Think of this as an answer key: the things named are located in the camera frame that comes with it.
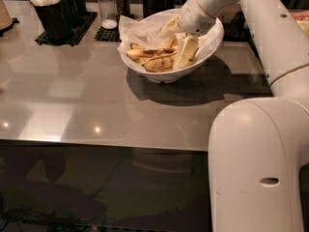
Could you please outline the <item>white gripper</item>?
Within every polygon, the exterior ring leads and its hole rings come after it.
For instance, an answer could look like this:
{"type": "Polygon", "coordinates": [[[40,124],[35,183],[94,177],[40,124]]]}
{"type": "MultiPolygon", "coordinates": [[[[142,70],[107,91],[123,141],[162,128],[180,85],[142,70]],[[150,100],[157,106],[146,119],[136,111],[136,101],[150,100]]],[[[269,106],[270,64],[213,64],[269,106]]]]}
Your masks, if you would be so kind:
{"type": "MultiPolygon", "coordinates": [[[[196,0],[187,0],[180,8],[179,16],[174,15],[160,30],[161,37],[180,33],[197,36],[206,35],[216,19],[205,13],[196,0]]],[[[199,40],[195,36],[185,36],[178,40],[178,53],[173,66],[174,70],[184,69],[189,65],[191,59],[199,47],[199,40]]]]}

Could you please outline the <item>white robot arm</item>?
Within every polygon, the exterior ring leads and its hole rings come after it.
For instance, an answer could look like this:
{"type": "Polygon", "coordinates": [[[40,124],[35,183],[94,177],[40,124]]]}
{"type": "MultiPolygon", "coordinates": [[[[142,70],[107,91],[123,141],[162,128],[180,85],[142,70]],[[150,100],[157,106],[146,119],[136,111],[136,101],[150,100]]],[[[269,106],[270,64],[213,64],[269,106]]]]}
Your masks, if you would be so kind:
{"type": "Polygon", "coordinates": [[[179,26],[204,34],[234,3],[271,94],[236,101],[213,121],[212,232],[304,232],[299,172],[309,152],[309,38],[280,0],[187,0],[179,26]]]}

